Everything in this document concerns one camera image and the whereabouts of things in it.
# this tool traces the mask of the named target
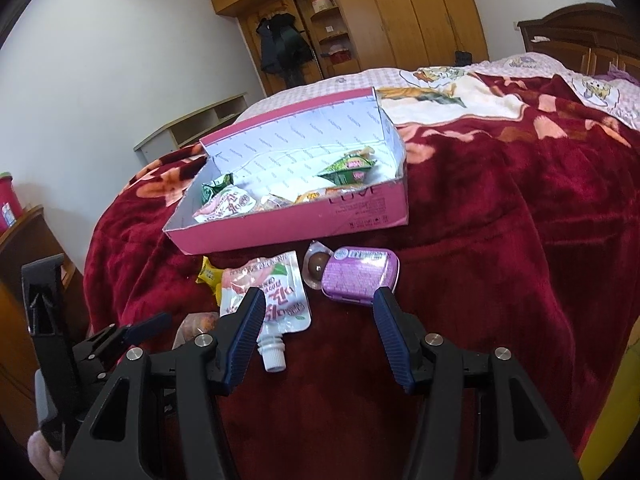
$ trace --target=wooden furniture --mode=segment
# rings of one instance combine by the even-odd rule
[[[231,96],[165,124],[133,150],[141,153],[148,164],[167,153],[193,144],[201,137],[233,123],[247,109],[245,95],[246,92]]]
[[[0,416],[14,439],[26,446],[37,429],[33,375],[38,368],[22,302],[22,266],[64,253],[49,230],[43,207],[28,211],[0,237]],[[66,257],[63,264],[64,317],[75,342],[89,326],[82,274]]]
[[[547,54],[585,75],[606,74],[611,63],[640,79],[640,42],[615,7],[579,4],[518,26],[527,52]]]
[[[254,63],[260,67],[260,44],[255,43],[253,27],[255,15],[269,16],[274,6],[284,0],[211,1],[217,13],[238,17]],[[288,1],[283,7],[300,17],[296,27],[316,51],[322,77],[369,68],[415,70],[420,66],[450,66],[455,62],[457,50],[470,52],[473,62],[488,59],[474,0],[335,0],[337,9],[321,16],[314,16],[310,1],[293,0],[299,12],[291,12]],[[336,28],[343,25],[344,30]],[[326,27],[333,27],[341,37],[324,36],[322,30]],[[334,40],[348,44],[345,46],[353,57],[350,62],[332,66],[322,56]],[[313,69],[305,70],[305,81],[313,82],[316,77]],[[269,95],[284,88],[284,83],[275,83],[264,74],[261,79]]]

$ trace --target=wooden headboard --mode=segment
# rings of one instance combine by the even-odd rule
[[[586,75],[606,74],[613,63],[640,79],[640,41],[615,7],[574,5],[518,26],[527,52],[547,54]]]

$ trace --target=green snack wrapper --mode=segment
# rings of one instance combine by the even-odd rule
[[[370,151],[368,150],[370,148],[345,154],[344,157],[324,168],[318,176],[330,180],[336,186],[362,183],[376,163],[375,160],[369,160]]]
[[[219,176],[216,180],[202,184],[202,205],[215,197],[226,186],[231,186],[234,182],[234,176],[231,173]]]

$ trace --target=chocolate ball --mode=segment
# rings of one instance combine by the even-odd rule
[[[322,280],[322,273],[330,257],[327,253],[315,253],[309,257],[309,263],[306,265],[306,268],[311,278],[316,282]]]

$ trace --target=bed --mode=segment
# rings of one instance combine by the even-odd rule
[[[401,306],[458,346],[512,349],[577,456],[640,315],[640,88],[589,76],[608,71],[604,60],[638,66],[640,50],[621,20],[609,7],[569,7],[520,24],[526,54],[333,78],[280,92],[240,118],[378,89],[406,145],[410,224],[324,243],[395,250]],[[163,310],[177,327],[187,313],[215,309],[194,281],[201,257],[181,254],[161,231],[203,164],[199,145],[163,157],[105,211],[85,269],[95,329]],[[237,267],[307,246],[209,256]],[[315,291],[309,300],[312,327],[286,339],[287,371],[267,375],[254,356],[245,382],[220,403],[241,477],[400,478],[418,399],[394,383],[369,310]],[[606,465],[590,466],[586,477]]]

